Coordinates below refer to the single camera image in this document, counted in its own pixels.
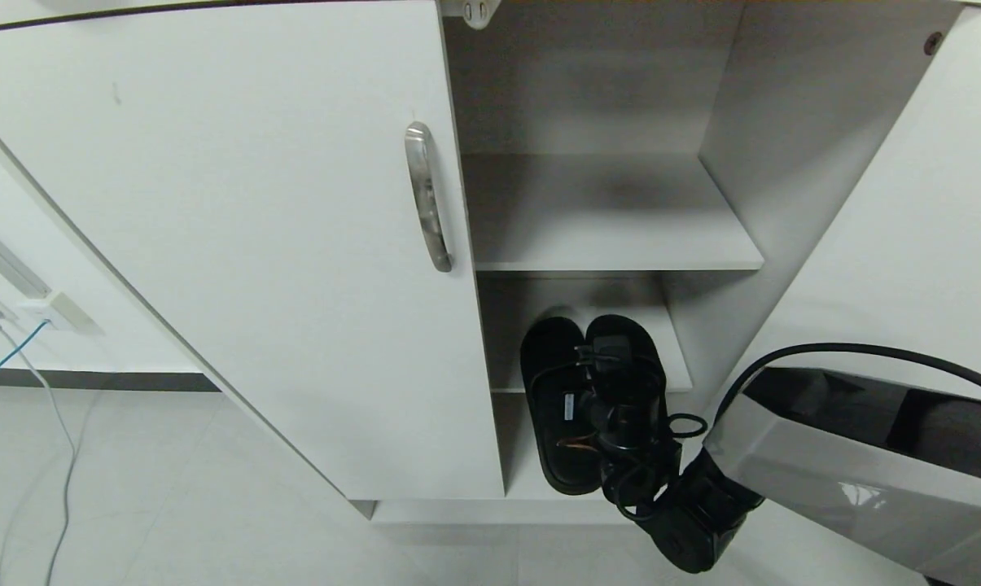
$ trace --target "metal door handle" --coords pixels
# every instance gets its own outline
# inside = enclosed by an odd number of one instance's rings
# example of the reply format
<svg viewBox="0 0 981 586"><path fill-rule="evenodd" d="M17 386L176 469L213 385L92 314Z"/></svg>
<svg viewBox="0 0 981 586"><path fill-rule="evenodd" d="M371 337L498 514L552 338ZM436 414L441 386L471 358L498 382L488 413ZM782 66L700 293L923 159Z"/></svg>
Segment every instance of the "metal door handle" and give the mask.
<svg viewBox="0 0 981 586"><path fill-rule="evenodd" d="M430 138L428 127L414 122L404 133L404 150L407 153L407 168L411 172L414 204L418 208L418 223L422 226L431 263L438 271L450 272L453 261L443 241L443 226L439 223L439 208L436 207L436 189L431 183L431 167L428 164L427 144Z"/></svg>

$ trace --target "shoe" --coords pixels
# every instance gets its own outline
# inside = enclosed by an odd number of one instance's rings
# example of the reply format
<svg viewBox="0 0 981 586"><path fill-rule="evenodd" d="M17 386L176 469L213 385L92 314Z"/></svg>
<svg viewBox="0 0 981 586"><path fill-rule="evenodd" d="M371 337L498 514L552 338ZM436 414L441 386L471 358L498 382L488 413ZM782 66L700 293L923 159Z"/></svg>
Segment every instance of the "shoe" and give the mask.
<svg viewBox="0 0 981 586"><path fill-rule="evenodd" d="M668 376L657 346L638 322L618 315L595 318L585 337L599 356L588 370L595 395L614 405L612 417L624 423L599 423L602 494L623 507L650 503L677 475L681 456L681 446L670 437Z"/></svg>
<svg viewBox="0 0 981 586"><path fill-rule="evenodd" d="M519 349L519 368L534 422L541 470L553 489L587 494L601 485L598 450L583 441L594 433L578 413L588 389L587 369L578 364L578 346L585 345L580 327L565 317L535 323Z"/></svg>

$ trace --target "cabinet door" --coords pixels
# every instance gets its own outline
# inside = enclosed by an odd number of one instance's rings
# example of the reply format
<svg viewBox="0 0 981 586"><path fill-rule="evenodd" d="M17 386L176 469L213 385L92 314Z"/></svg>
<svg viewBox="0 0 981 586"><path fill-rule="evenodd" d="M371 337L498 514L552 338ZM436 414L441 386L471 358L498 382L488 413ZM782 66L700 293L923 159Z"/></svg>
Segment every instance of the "cabinet door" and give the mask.
<svg viewBox="0 0 981 586"><path fill-rule="evenodd" d="M949 31L907 107L766 320L735 378L770 350L885 344L981 371L981 8ZM914 364L852 355L834 368L981 398Z"/></svg>
<svg viewBox="0 0 981 586"><path fill-rule="evenodd" d="M415 121L450 272L418 221ZM502 496L433 0L0 30L0 138L345 496Z"/></svg>

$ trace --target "tile floor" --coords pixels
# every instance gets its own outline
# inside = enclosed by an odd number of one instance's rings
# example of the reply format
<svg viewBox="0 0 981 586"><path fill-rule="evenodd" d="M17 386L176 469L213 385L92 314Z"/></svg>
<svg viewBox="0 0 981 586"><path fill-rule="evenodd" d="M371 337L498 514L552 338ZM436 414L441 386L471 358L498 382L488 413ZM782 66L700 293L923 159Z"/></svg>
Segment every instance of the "tile floor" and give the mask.
<svg viewBox="0 0 981 586"><path fill-rule="evenodd" d="M921 586L776 507L684 575L635 527L371 527L215 393L58 391L81 451L59 585ZM67 449L40 391L0 388L0 584L41 583Z"/></svg>

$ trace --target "cabinet hinge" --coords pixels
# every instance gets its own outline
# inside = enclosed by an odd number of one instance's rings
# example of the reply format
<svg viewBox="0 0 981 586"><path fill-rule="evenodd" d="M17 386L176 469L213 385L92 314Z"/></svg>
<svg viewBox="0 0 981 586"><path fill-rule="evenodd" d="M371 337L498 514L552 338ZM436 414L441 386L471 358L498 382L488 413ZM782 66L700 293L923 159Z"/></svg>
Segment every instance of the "cabinet hinge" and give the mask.
<svg viewBox="0 0 981 586"><path fill-rule="evenodd" d="M461 16L468 26L483 30L501 5L501 0L439 0L442 16Z"/></svg>

